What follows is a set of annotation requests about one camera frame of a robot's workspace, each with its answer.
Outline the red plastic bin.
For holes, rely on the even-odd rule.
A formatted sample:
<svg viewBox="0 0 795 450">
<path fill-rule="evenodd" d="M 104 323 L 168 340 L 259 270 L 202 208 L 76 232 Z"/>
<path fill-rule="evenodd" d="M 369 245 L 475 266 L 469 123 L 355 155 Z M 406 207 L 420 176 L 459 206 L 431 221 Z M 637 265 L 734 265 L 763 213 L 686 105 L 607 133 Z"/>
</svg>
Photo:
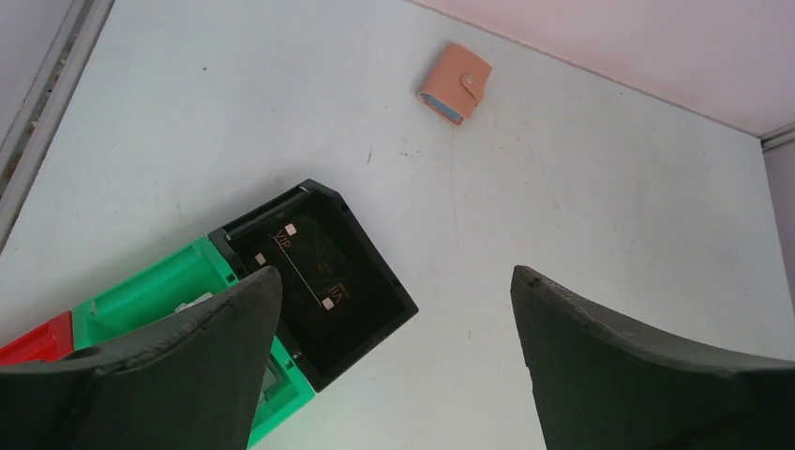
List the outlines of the red plastic bin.
<svg viewBox="0 0 795 450">
<path fill-rule="evenodd" d="M 72 313 L 66 311 L 1 349 L 1 365 L 56 361 L 74 351 Z"/>
</svg>

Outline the black VIP card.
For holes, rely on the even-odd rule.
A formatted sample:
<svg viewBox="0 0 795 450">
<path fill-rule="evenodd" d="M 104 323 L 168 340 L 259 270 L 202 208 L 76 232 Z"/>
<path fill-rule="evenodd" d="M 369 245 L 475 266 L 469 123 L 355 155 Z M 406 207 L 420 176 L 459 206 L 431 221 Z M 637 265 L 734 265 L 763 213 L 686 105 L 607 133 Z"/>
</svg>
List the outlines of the black VIP card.
<svg viewBox="0 0 795 450">
<path fill-rule="evenodd" d="M 287 282 L 284 322 L 303 339 L 326 338 L 365 303 L 365 280 L 309 213 L 251 232 L 240 247 L 248 252 L 248 267 L 274 265 L 282 272 Z"/>
</svg>

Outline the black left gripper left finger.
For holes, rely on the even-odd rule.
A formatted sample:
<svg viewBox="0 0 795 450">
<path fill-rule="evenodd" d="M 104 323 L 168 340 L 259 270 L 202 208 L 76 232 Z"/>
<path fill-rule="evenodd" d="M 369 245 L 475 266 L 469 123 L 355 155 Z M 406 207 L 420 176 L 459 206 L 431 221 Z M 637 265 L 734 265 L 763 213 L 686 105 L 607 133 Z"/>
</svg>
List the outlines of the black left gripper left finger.
<svg viewBox="0 0 795 450">
<path fill-rule="evenodd" d="M 54 362 L 1 370 L 5 449 L 244 449 L 281 311 L 279 272 Z"/>
</svg>

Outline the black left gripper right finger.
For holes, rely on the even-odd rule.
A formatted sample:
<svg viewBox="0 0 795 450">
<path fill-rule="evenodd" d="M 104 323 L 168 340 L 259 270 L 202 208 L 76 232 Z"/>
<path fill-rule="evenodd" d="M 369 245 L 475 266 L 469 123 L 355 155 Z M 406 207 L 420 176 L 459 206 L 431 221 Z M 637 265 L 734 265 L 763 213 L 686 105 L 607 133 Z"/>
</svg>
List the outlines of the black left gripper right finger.
<svg viewBox="0 0 795 450">
<path fill-rule="evenodd" d="M 790 449 L 794 365 L 680 337 L 516 266 L 511 301 L 549 449 Z"/>
</svg>

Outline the black plastic bin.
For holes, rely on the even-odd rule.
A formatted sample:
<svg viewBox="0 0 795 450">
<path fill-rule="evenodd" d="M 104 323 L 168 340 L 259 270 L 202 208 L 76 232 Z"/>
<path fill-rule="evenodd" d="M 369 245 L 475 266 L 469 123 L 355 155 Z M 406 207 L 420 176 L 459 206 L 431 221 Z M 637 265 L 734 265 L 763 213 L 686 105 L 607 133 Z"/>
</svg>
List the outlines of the black plastic bin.
<svg viewBox="0 0 795 450">
<path fill-rule="evenodd" d="M 342 196 L 312 179 L 208 237 L 240 279 L 276 267 L 277 337 L 317 392 L 418 311 Z"/>
</svg>

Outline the tan leather card holder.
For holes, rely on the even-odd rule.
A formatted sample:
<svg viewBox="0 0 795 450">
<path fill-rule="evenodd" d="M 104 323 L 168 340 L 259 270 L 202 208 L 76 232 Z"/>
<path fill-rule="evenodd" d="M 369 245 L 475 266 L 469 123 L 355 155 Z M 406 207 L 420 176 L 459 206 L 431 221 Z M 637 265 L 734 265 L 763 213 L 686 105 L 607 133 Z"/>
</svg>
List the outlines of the tan leather card holder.
<svg viewBox="0 0 795 450">
<path fill-rule="evenodd" d="M 485 96 L 492 65 L 450 42 L 418 89 L 418 99 L 454 127 L 472 117 Z"/>
</svg>

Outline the green plastic bin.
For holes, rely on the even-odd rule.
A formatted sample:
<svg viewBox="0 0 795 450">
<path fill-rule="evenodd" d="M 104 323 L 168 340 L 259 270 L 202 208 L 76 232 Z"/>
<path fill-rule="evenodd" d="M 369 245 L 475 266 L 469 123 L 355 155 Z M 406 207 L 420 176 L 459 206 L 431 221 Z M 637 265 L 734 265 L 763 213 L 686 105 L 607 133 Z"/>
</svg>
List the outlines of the green plastic bin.
<svg viewBox="0 0 795 450">
<path fill-rule="evenodd" d="M 122 336 L 221 293 L 239 281 L 207 237 L 72 309 L 77 350 Z M 315 396 L 275 337 L 248 439 L 252 448 Z"/>
</svg>

